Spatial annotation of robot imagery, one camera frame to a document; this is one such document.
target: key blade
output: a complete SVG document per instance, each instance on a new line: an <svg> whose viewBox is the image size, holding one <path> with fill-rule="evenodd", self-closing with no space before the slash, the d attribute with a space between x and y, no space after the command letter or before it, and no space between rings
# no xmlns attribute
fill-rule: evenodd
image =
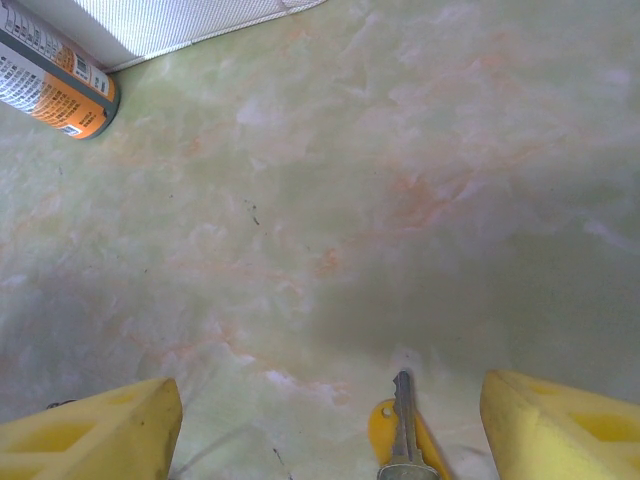
<svg viewBox="0 0 640 480"><path fill-rule="evenodd" d="M398 416L398 426L391 452L397 459L401 457L410 463L424 464L422 452L418 449L416 442L415 403L411 375L407 370L401 370L393 379L393 383L396 384L393 410Z"/></svg>

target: key head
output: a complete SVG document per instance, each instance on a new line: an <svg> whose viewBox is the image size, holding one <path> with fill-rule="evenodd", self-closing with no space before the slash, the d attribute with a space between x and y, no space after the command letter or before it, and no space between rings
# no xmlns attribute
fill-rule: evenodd
<svg viewBox="0 0 640 480"><path fill-rule="evenodd" d="M399 463L382 467L378 472L378 480L440 480L440 475L426 465Z"/></svg>

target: orange spray can label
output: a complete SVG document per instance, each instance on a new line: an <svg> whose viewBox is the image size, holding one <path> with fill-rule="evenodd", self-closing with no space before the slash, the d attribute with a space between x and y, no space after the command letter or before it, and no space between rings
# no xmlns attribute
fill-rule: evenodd
<svg viewBox="0 0 640 480"><path fill-rule="evenodd" d="M111 121L118 93L107 74L1 1L0 100L81 139Z"/></svg>

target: white fabric edge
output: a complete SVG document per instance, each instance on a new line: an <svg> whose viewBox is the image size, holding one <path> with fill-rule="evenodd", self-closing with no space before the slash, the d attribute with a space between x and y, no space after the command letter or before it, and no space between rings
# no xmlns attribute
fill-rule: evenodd
<svg viewBox="0 0 640 480"><path fill-rule="evenodd" d="M175 52L176 50L180 50L181 48L189 47L194 43L201 42L203 40L207 40L209 38L217 37L219 35L224 35L225 33L230 33L235 30L240 30L242 28L251 27L253 25L257 25L258 23L266 22L269 20L274 20L276 18L286 17L288 15L293 15L298 12L302 12L304 10L308 10L309 8L313 8L321 3L326 2L327 0L315 0L307 5L301 5L299 7L291 7L287 8L284 12L276 12L270 15L265 15L264 17L256 18L254 20L249 20L248 22L244 22L238 25L234 25L233 27L223 28L222 30L217 30L215 32L208 33L203 35L202 37L198 37L194 40L189 40L188 42L179 43L169 48L165 48L163 50L158 50L157 52L153 52L142 57L134 58L133 60L129 60L128 62L121 63L116 65L115 67L111 67L105 69L107 73L118 72L120 70L124 70L125 68L133 67L134 65L138 65L139 63L146 62L147 60L151 60L152 58L159 57L161 55L165 55L167 53Z"/></svg>

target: white mesh fabric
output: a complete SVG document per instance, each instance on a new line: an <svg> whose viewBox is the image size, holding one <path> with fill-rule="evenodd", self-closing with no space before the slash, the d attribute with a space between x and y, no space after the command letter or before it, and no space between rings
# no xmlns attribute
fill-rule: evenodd
<svg viewBox="0 0 640 480"><path fill-rule="evenodd" d="M18 0L108 71L325 0Z"/></svg>

